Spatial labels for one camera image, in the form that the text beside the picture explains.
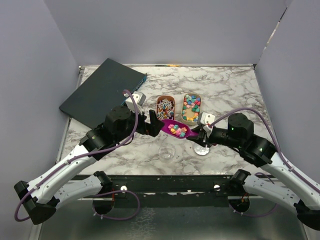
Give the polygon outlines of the silver round jar lid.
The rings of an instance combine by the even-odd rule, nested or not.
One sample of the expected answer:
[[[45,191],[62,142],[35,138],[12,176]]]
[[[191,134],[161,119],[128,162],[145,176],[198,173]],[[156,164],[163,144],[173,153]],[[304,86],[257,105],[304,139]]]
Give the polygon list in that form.
[[[205,156],[210,152],[210,148],[202,146],[195,146],[193,150],[199,156]]]

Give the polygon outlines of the purple plastic scoop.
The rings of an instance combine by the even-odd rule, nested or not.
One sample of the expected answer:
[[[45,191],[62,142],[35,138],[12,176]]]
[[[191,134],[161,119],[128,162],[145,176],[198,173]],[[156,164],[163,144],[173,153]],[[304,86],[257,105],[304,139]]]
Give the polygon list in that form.
[[[186,124],[176,120],[163,119],[161,122],[164,123],[161,130],[172,137],[186,139],[187,137],[195,137],[198,135],[197,132],[192,131]]]

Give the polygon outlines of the pink tray of lollipops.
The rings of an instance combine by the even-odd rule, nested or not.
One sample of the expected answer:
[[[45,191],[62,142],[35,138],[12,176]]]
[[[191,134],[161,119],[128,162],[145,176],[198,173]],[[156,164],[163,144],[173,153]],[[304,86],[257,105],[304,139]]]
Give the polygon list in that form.
[[[175,98],[170,95],[161,95],[156,101],[156,117],[159,120],[175,119]]]

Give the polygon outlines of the beige tray of star candies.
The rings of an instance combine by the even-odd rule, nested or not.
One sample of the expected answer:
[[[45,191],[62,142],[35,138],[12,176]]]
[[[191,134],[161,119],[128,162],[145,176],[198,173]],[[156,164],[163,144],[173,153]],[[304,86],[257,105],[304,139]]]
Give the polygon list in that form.
[[[197,124],[202,106],[202,98],[197,93],[186,93],[183,96],[181,108],[181,121],[190,126]]]

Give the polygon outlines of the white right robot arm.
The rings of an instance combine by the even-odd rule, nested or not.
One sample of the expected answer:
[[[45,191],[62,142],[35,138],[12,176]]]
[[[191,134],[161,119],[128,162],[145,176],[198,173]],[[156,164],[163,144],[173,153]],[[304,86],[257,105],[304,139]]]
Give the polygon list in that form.
[[[202,145],[222,145],[238,150],[246,162],[268,172],[284,187],[260,180],[244,170],[238,170],[229,189],[240,196],[244,192],[266,198],[296,213],[304,225],[320,229],[320,185],[312,180],[281,153],[279,146],[254,133],[254,123],[242,113],[232,113],[227,119],[227,128],[214,126],[215,116],[201,113],[197,136],[189,140]]]

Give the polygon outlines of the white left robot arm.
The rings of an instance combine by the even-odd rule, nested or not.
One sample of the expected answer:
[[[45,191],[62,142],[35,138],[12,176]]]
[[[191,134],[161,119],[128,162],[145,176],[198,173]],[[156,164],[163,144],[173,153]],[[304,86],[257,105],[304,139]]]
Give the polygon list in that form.
[[[88,131],[79,144],[63,160],[29,182],[19,181],[14,189],[34,225],[44,223],[57,209],[80,198],[113,197],[116,189],[102,171],[76,183],[68,182],[85,168],[96,163],[116,148],[133,139],[135,133],[156,137],[164,123],[149,111],[150,122],[144,113],[134,113],[126,106],[114,107],[105,121]]]

